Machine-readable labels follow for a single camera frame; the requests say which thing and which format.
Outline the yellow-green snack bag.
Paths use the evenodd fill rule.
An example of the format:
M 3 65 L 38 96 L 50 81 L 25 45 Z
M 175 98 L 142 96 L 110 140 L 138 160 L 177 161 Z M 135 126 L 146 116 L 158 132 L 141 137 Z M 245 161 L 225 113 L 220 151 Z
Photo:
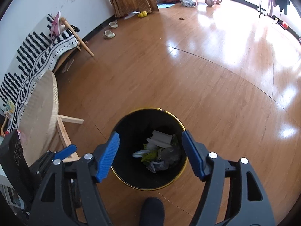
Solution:
M 157 159 L 158 152 L 156 150 L 150 150 L 149 153 L 142 155 L 141 162 L 153 162 Z

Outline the white green torn package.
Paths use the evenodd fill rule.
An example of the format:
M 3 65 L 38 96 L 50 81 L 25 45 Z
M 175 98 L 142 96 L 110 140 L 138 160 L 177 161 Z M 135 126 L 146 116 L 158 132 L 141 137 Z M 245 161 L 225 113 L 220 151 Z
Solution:
M 156 131 L 153 131 L 153 135 L 150 138 L 147 138 L 147 148 L 150 149 L 154 149 L 154 148 L 169 148 L 171 147 L 171 140 L 172 140 L 172 136 Z

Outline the clear plastic bag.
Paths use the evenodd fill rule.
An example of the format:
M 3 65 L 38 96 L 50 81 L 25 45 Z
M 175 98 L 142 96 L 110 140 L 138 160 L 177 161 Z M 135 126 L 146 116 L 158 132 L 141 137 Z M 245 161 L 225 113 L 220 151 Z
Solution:
M 172 146 L 168 148 L 160 148 L 154 160 L 150 161 L 147 168 L 152 173 L 163 171 L 169 168 L 169 165 L 174 164 L 180 159 L 180 148 Z

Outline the black gold trash bin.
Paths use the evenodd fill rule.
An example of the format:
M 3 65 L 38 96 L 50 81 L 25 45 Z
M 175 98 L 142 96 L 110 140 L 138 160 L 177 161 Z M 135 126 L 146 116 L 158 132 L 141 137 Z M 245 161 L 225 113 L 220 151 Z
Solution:
M 142 108 L 124 116 L 113 130 L 119 134 L 120 145 L 112 170 L 127 186 L 142 191 L 159 190 L 185 170 L 185 127 L 170 112 Z

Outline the round wooden table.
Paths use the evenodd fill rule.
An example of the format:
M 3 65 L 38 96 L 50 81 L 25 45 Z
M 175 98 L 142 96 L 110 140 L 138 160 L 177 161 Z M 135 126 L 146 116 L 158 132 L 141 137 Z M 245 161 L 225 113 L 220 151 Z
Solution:
M 71 145 L 65 122 L 83 124 L 84 120 L 59 114 L 57 80 L 54 73 L 48 70 L 38 80 L 19 123 L 23 154 L 28 166 L 46 151 L 54 151 L 59 141 L 63 148 Z

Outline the children picture book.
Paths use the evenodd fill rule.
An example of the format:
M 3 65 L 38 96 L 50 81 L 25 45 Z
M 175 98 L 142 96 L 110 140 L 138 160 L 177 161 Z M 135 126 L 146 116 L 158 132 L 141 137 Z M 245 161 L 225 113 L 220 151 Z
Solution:
M 15 111 L 15 104 L 13 103 L 13 101 L 11 101 L 10 98 L 8 98 L 4 109 L 4 115 L 7 117 L 7 119 L 11 120 L 14 111 Z

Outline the black shoe tip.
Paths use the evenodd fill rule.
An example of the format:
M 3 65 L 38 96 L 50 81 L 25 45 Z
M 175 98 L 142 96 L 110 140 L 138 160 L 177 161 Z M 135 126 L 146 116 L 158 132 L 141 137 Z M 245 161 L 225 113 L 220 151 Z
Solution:
M 157 197 L 148 197 L 141 208 L 139 226 L 164 226 L 165 210 Z

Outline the black white striped sofa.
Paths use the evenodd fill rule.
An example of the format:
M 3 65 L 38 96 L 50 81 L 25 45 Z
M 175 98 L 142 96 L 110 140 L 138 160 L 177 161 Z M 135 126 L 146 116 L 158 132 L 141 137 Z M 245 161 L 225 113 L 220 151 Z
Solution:
M 65 29 L 53 39 L 53 21 L 48 14 L 35 26 L 20 45 L 4 75 L 1 83 L 1 109 L 4 110 L 7 103 L 15 106 L 8 132 L 19 128 L 24 109 L 39 79 L 46 71 L 55 69 L 65 52 L 78 45 L 78 40 L 70 29 Z

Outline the pink cartoon cushion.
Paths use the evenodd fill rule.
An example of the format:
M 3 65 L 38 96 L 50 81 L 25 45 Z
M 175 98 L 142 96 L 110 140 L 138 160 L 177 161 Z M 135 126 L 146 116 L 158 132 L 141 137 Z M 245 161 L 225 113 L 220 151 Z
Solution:
M 60 22 L 60 19 L 61 12 L 58 11 L 50 27 L 52 41 L 54 41 L 65 29 L 65 26 Z

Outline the beige slipper far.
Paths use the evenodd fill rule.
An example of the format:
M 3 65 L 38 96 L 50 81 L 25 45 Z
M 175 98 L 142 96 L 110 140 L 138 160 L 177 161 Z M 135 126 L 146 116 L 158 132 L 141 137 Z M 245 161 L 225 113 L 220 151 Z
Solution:
M 111 28 L 111 29 L 116 29 L 117 27 L 118 27 L 118 23 L 116 23 L 116 22 L 110 22 L 109 23 L 109 27 Z

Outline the yellow toy on floor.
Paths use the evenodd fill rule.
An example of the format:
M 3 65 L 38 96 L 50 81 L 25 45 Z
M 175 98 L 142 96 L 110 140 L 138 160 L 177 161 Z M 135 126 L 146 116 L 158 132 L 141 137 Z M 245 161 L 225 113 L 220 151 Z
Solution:
M 144 17 L 147 17 L 148 16 L 148 13 L 146 11 L 142 11 L 138 14 L 138 17 L 139 18 L 144 18 Z

